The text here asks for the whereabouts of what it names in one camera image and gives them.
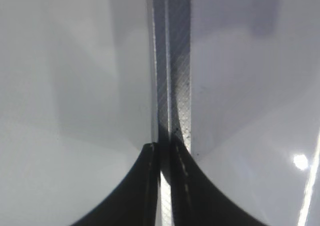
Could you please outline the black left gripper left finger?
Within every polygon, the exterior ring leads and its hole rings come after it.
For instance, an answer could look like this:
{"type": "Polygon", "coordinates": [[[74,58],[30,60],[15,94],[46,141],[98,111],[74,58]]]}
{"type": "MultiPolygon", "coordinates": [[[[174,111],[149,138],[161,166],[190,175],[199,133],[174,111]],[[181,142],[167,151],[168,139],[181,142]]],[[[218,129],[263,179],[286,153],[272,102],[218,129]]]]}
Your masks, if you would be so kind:
{"type": "Polygon", "coordinates": [[[119,185],[75,226],[154,226],[156,221],[160,146],[147,143],[119,185]]]}

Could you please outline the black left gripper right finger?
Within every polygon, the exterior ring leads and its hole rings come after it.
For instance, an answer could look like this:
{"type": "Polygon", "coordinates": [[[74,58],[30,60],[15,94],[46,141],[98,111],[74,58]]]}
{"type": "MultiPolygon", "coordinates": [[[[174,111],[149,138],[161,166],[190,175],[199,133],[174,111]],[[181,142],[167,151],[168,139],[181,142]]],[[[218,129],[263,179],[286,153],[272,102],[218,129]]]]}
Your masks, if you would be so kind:
{"type": "Polygon", "coordinates": [[[170,143],[171,202],[176,226],[263,226],[206,177],[178,138],[170,143]]]}

